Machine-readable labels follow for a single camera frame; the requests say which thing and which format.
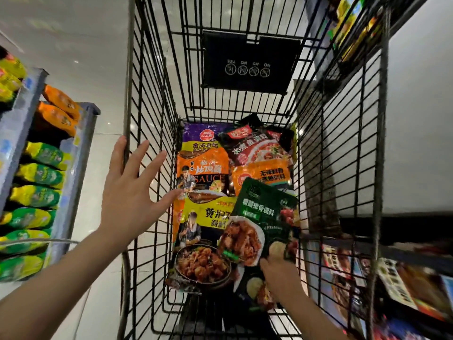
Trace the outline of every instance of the braised chicken image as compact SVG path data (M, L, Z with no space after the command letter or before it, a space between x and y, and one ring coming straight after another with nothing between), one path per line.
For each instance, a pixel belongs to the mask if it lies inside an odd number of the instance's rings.
M192 251L187 249L178 258L179 272L200 283L215 283L222 280L228 273L228 265L211 248L197 247Z
M231 222L225 229L219 244L219 252L231 251L244 265L251 265L261 249L258 234L246 221Z

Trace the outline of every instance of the person's left hand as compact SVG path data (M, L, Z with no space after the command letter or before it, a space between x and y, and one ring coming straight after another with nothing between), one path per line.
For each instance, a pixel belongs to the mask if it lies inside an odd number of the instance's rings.
M182 190L174 189L157 203L150 200L150 184L167 152L160 152L139 176L140 163L149 145L147 140L140 144L123 169L126 138L121 136L113 148L105 179L99 230L124 248L150 228L182 193Z

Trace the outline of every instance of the white wall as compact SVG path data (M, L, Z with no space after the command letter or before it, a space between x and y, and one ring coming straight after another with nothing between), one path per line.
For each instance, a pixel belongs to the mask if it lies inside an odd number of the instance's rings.
M428 0L390 40L387 137L384 173L384 213L432 212L453 210L453 0ZM366 74L368 80L378 68L379 60ZM358 117L358 109L333 131L345 115L356 105L359 96L342 111L334 122L331 119L359 91L356 86L339 104L354 82L357 74L326 108L325 126L331 152L358 129L358 122L345 130ZM370 82L365 93L377 83ZM365 101L375 101L377 90ZM374 106L364 115L364 124L377 114ZM362 138L376 131L376 122L364 129ZM333 152L333 162L357 144L354 137ZM362 145L362 154L376 146L376 137ZM339 171L356 157L355 150L333 164ZM361 160L361 170L373 164L374 154ZM354 175L352 165L335 175L336 183ZM373 181L374 170L363 174L360 186ZM354 179L337 186L337 196L354 189ZM354 194L340 197L337 207L353 204ZM359 194L359 202L372 199L372 189ZM372 205L359 208L359 213L371 213ZM352 209L341 214L352 214Z

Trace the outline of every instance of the human hand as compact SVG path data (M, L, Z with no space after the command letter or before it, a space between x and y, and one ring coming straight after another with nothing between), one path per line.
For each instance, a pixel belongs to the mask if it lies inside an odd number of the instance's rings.
M283 306L304 294L297 267L290 261L270 256L260 259L260 267L272 296Z
M160 152L138 176L141 160L149 145L147 140L140 144L129 157L124 169L123 156L126 147L124 136L118 139L111 155L109 173L102 194L99 230L123 248L155 223L182 192L180 189L174 189L157 203L150 200L150 184L164 162L167 152Z

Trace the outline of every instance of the shopping cart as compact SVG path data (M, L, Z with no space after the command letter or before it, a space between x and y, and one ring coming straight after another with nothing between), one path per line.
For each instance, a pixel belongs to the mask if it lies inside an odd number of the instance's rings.
M150 185L151 199L157 201L175 188L182 120L234 122L255 112L265 124L288 128L295 123L294 188L307 225L296 261L301 284L332 322L357 338L371 339L390 28L406 16L413 0L362 1L354 0L341 20L335 19L334 0L132 0L125 160L145 139L150 148L143 169L160 151L168 152ZM340 30L332 34L334 21ZM264 38L297 40L285 75L294 80L287 79L284 91L278 83L224 87L226 78L216 79L206 69L212 59L206 36L213 32L245 36L255 45ZM239 61L226 62L226 74L263 79L277 74L273 66L256 69ZM212 62L210 67L216 69ZM348 235L342 235L339 215L372 215L373 228L363 234L352 222ZM169 289L172 217L169 210L128 249L131 268L123 267L126 312L119 337L146 338L149 331L157 338L258 338L274 332L302 337L284 309L247 319L262 326L259 332L260 327L228 320L235 311L222 296ZM341 265L345 258L351 258L348 269Z

